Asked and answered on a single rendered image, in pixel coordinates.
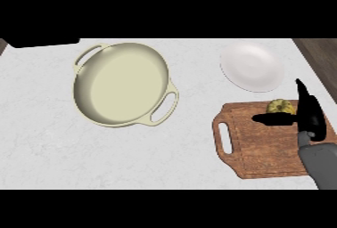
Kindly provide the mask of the yellow squash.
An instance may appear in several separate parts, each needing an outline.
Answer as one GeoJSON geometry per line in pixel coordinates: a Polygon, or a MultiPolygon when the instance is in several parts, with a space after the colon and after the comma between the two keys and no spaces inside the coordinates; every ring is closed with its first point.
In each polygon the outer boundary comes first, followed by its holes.
{"type": "Polygon", "coordinates": [[[277,100],[272,100],[269,102],[266,112],[268,113],[284,112],[284,113],[290,113],[294,115],[296,114],[296,108],[294,108],[293,104],[285,99],[277,99],[277,100]]]}

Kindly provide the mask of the white round plate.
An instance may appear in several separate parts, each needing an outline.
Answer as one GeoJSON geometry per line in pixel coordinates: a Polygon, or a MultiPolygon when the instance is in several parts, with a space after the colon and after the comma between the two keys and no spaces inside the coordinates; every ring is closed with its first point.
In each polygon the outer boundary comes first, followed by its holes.
{"type": "Polygon", "coordinates": [[[229,44],[222,51],[220,67],[229,81],[253,93],[266,93],[282,83],[281,59],[257,43],[241,41],[229,44]]]}

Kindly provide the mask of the brown wooden cutting board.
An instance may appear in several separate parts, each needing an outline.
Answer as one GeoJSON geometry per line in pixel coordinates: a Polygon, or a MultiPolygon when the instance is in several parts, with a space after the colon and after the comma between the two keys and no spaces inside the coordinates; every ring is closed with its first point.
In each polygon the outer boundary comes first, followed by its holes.
{"type": "Polygon", "coordinates": [[[217,155],[243,179],[308,175],[297,155],[297,125],[265,126],[253,120],[266,105],[226,103],[212,123],[217,155]]]}

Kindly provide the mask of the cream two-handled pot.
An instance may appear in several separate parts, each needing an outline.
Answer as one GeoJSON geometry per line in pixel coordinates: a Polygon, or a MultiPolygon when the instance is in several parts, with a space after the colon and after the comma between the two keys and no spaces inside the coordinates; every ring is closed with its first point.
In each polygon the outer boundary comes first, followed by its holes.
{"type": "Polygon", "coordinates": [[[157,126],[151,116],[179,94],[160,53],[146,45],[96,44],[74,61],[74,102],[99,126],[157,126]]]}

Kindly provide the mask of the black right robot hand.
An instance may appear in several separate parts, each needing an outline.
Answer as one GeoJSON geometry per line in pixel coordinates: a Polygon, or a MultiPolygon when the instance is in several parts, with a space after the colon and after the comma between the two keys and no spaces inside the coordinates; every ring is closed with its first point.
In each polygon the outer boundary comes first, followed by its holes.
{"type": "Polygon", "coordinates": [[[263,113],[253,116],[253,120],[266,126],[290,126],[297,123],[297,132],[309,132],[311,140],[321,142],[327,138],[327,122],[315,95],[308,92],[308,87],[300,79],[297,84],[297,112],[290,114],[285,112],[263,113]]]}

